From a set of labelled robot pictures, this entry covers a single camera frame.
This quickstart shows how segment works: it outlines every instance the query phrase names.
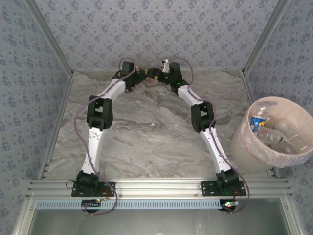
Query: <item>aluminum frame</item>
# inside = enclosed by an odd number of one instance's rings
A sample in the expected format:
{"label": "aluminum frame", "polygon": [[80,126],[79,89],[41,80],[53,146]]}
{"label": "aluminum frame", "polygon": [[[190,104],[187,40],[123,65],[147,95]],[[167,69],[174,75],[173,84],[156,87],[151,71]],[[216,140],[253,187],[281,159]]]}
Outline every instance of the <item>aluminum frame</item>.
{"label": "aluminum frame", "polygon": [[254,45],[252,52],[250,53],[246,64],[243,68],[244,74],[246,76],[249,75],[251,69],[253,68],[254,64],[258,60],[262,50],[264,49],[265,45],[267,44],[270,36],[272,35],[273,31],[275,30],[276,26],[278,25],[280,19],[282,18],[286,8],[290,4],[291,0],[279,0],[275,5],[269,19],[264,26],[258,41]]}
{"label": "aluminum frame", "polygon": [[48,143],[47,149],[45,151],[43,162],[42,162],[42,165],[41,165],[40,170],[39,170],[39,174],[38,174],[38,177],[37,177],[37,179],[39,179],[39,180],[44,178],[45,169],[47,167],[47,164],[50,162],[50,160],[52,158],[53,151],[54,151],[54,148],[55,148],[55,144],[57,142],[57,138],[58,138],[58,135],[59,135],[59,131],[60,131],[60,127],[61,127],[61,122],[62,122],[62,119],[63,119],[64,111],[65,111],[65,108],[67,106],[67,100],[68,100],[68,97],[69,97],[69,93],[70,93],[72,84],[73,84],[73,76],[70,75],[69,78],[68,78],[67,86],[65,88],[65,92],[63,94],[63,98],[62,98],[62,101],[61,101],[61,105],[60,105],[60,108],[59,108],[57,119],[55,121],[54,128],[53,128],[51,137],[49,139],[49,143]]}
{"label": "aluminum frame", "polygon": [[[152,199],[175,199],[201,201],[203,197],[200,182],[203,178],[176,178],[176,179],[118,179],[116,191],[119,200],[152,200]],[[26,192],[26,200],[18,218],[14,235],[28,234],[34,211],[38,200],[66,200],[77,201],[71,197],[71,189],[66,187],[68,180],[33,180]],[[251,199],[280,198],[288,227],[292,235],[305,235],[299,214],[292,199],[290,183],[286,179],[274,177],[246,177],[250,188]],[[231,197],[209,197],[211,199],[223,199]]]}
{"label": "aluminum frame", "polygon": [[48,42],[49,46],[51,47],[51,50],[57,57],[58,61],[60,62],[60,65],[62,66],[63,70],[67,73],[67,75],[71,75],[72,71],[70,68],[70,65],[60,48],[57,40],[55,39],[51,29],[49,28],[48,24],[45,21],[45,18],[40,11],[38,5],[34,0],[24,0],[25,5],[27,6],[28,10],[32,14],[35,22],[37,23],[38,27],[40,28],[41,32],[43,33],[46,41]]}
{"label": "aluminum frame", "polygon": [[247,78],[247,76],[245,75],[244,72],[241,74],[241,78],[243,80],[244,87],[245,87],[245,90],[246,90],[246,94],[248,96],[248,101],[249,101],[249,103],[251,105],[251,104],[254,103],[255,98],[254,98],[254,94],[253,94],[253,90],[252,90],[249,78]]}

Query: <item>marble surface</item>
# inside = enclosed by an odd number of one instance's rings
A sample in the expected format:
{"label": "marble surface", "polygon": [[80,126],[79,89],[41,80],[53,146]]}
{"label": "marble surface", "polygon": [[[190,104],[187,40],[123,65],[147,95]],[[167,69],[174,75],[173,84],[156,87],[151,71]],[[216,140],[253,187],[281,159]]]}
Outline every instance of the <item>marble surface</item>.
{"label": "marble surface", "polygon": [[[191,81],[190,72],[183,71],[182,75]],[[47,178],[75,178],[80,171],[86,150],[73,130],[73,117],[90,95],[107,87],[111,77],[109,72],[74,74]],[[192,89],[201,98],[209,98],[216,104],[216,128],[229,157],[229,142],[249,107],[239,71],[195,71]],[[77,123],[87,140],[86,114],[87,109]],[[135,91],[121,94],[113,104],[113,118],[103,144],[101,175],[107,178],[215,177],[205,143],[192,128],[190,108],[164,84],[144,81]]]}

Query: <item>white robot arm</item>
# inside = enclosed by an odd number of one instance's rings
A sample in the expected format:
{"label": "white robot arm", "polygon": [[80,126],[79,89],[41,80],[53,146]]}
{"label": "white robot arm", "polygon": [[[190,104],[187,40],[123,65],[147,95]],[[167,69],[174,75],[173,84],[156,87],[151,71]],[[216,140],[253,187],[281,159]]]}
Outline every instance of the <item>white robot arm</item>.
{"label": "white robot arm", "polygon": [[[122,92],[131,91],[135,85],[147,77],[153,79],[156,77],[159,82],[169,84],[172,91],[191,107],[192,126],[200,134],[212,156],[217,180],[201,182],[203,196],[230,196],[234,195],[235,191],[240,191],[241,195],[245,195],[243,182],[239,181],[238,175],[227,163],[227,156],[216,133],[215,122],[212,123],[214,120],[212,105],[209,102],[201,101],[190,88],[188,90],[188,83],[182,79],[179,63],[169,63],[168,60],[164,60],[162,63],[163,70],[151,68],[147,70],[147,73],[141,70],[123,80],[123,77],[134,68],[133,63],[124,62],[122,70],[116,73],[111,84],[98,96],[105,95],[88,106],[87,123],[90,127],[88,148],[91,162],[97,173],[100,171],[99,158],[103,139],[113,120],[112,103]],[[79,183],[84,184],[84,188],[89,185],[98,187],[98,181],[90,166],[87,154],[82,170],[77,176],[77,184]]]}

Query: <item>bottle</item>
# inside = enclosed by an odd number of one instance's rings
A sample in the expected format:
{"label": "bottle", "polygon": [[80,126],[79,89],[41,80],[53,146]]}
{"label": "bottle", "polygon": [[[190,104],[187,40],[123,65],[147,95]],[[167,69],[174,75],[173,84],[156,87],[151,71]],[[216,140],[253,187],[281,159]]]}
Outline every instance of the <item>bottle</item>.
{"label": "bottle", "polygon": [[256,137],[267,146],[277,145],[284,140],[280,131],[268,129],[263,126],[260,126],[259,131],[256,133]]}
{"label": "bottle", "polygon": [[271,149],[284,154],[296,154],[296,151],[287,143],[287,141],[282,141],[277,145],[273,145]]}
{"label": "bottle", "polygon": [[267,127],[272,127],[271,125],[271,115],[268,112],[269,108],[273,105],[277,105],[275,101],[262,101],[256,103],[258,108],[254,113],[252,113],[250,119],[250,127],[254,133],[258,132],[261,126],[266,124]]}
{"label": "bottle", "polygon": [[275,128],[279,130],[286,142],[297,152],[301,153],[308,149],[308,142],[305,138],[296,130],[296,128],[287,120],[280,120]]}

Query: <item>blue floral wallpaper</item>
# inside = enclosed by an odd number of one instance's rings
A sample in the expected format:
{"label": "blue floral wallpaper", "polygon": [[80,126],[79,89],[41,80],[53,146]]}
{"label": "blue floral wallpaper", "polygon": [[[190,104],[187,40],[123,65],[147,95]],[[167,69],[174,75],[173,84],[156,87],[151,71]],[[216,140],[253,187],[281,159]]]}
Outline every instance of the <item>blue floral wallpaper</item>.
{"label": "blue floral wallpaper", "polygon": [[[293,0],[248,75],[254,96],[281,96],[313,114],[313,1]],[[285,168],[295,199],[313,234],[313,160]]]}
{"label": "blue floral wallpaper", "polygon": [[36,0],[74,70],[183,56],[198,68],[242,68],[277,0]]}
{"label": "blue floral wallpaper", "polygon": [[0,1],[0,234],[10,234],[35,179],[67,76],[24,2]]}

